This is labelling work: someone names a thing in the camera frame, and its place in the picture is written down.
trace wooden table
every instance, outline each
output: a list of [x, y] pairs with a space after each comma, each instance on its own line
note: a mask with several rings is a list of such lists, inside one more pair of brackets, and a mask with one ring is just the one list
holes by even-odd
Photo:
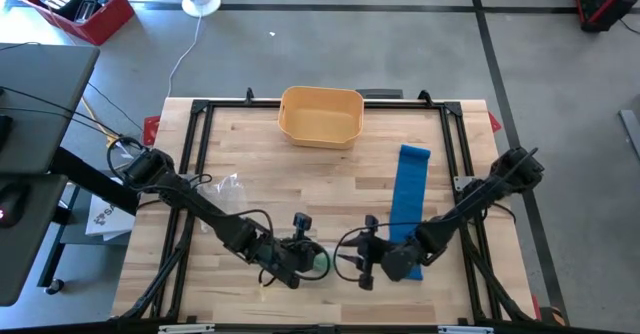
[[[155, 146], [170, 154], [176, 167], [191, 102], [188, 98], [167, 99], [162, 112]], [[476, 175], [484, 177], [498, 157], [487, 107], [481, 100], [461, 104], [474, 169]], [[388, 221], [403, 143], [428, 148], [432, 153], [423, 218], [441, 215], [452, 207], [437, 111], [367, 109], [364, 131], [355, 147], [347, 151], [294, 147], [285, 141], [276, 117], [277, 109], [216, 108], [204, 168], [205, 173], [217, 179], [237, 173], [246, 192], [245, 207], [267, 210], [276, 236], [291, 235], [293, 215], [298, 211], [313, 217], [309, 236], [325, 246], [335, 247], [348, 229], [362, 226], [366, 214], [376, 215], [380, 222]], [[202, 121], [196, 130], [190, 172], [196, 161]], [[452, 135], [458, 149], [457, 135]], [[156, 274], [168, 216], [169, 209], [164, 204], [138, 212], [114, 315], [130, 308]], [[265, 223], [259, 215], [255, 219]], [[513, 220], [500, 209], [491, 209], [485, 223], [496, 275], [523, 311], [533, 315]], [[380, 235], [387, 237], [386, 228], [381, 228]], [[357, 277], [350, 264], [340, 262], [346, 275]], [[302, 282], [297, 290], [281, 283], [261, 290], [257, 282], [259, 270], [233, 256], [215, 235], [203, 233], [196, 224], [181, 318], [197, 315], [199, 322], [252, 324], [452, 324], [459, 317], [471, 318], [457, 234], [446, 253], [423, 268], [423, 281], [393, 283], [378, 267], [371, 292], [340, 280], [334, 272], [322, 281]], [[164, 309], [168, 308], [173, 276], [168, 283]], [[479, 286], [483, 308], [489, 313], [482, 279]]]

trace blue foam block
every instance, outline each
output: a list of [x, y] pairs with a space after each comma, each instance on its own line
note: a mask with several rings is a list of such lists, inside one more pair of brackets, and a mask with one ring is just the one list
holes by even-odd
[[[427, 166], [431, 152], [427, 149], [402, 145], [398, 159], [396, 184], [393, 189], [390, 223], [422, 221], [424, 189], [427, 186]], [[415, 225], [392, 225], [389, 240], [402, 242], [413, 234]], [[407, 279], [422, 280], [420, 265], [413, 267]]]

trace yellow plastic bin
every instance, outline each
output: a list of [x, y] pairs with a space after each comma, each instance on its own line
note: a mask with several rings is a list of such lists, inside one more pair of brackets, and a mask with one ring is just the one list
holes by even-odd
[[348, 149], [362, 133], [363, 113], [355, 90], [291, 87], [282, 94], [278, 125], [294, 145]]

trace plastic bag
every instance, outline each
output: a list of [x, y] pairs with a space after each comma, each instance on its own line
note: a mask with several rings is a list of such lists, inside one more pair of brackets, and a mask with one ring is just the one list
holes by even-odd
[[[207, 198], [207, 200], [227, 214], [246, 210], [247, 195], [244, 191], [244, 186], [238, 180], [237, 173], [225, 177], [217, 184], [208, 183], [198, 185], [197, 190], [200, 195]], [[203, 233], [208, 233], [213, 229], [209, 224], [200, 220], [200, 230], [202, 230]]]

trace gray floor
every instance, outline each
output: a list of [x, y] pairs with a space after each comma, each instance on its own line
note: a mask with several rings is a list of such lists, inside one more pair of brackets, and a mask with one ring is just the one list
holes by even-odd
[[[471, 0], [223, 1], [471, 5]], [[490, 7], [573, 5], [571, 0], [482, 1]], [[640, 15], [625, 20], [640, 28]], [[616, 114], [640, 103], [640, 56], [634, 50], [640, 37], [620, 24], [607, 33], [585, 34], [569, 14], [487, 14], [487, 22], [520, 141], [540, 147], [537, 157], [547, 168], [536, 198], [569, 319], [576, 326], [637, 332], [640, 252], [634, 234], [640, 219], [633, 213], [640, 162]], [[101, 47], [91, 82], [137, 122], [157, 115], [169, 72], [193, 39], [195, 25], [181, 11], [137, 10]], [[5, 8], [0, 28], [0, 41], [69, 44], [28, 8]], [[259, 97], [277, 97], [292, 85], [401, 88], [407, 97], [428, 89], [437, 98], [486, 99], [502, 120], [474, 13], [221, 11], [203, 19], [200, 42], [179, 69], [172, 95], [241, 97], [251, 86]], [[85, 96], [103, 120], [136, 133], [91, 89]], [[496, 138], [506, 150], [504, 131]], [[72, 124], [64, 145], [105, 166], [100, 135]], [[532, 291], [545, 303], [525, 210], [519, 199], [513, 204]], [[49, 233], [43, 250], [51, 239]], [[34, 287], [42, 255], [19, 302], [0, 309], [0, 327], [108, 317], [124, 250], [71, 247], [57, 274], [69, 290], [52, 297]]]

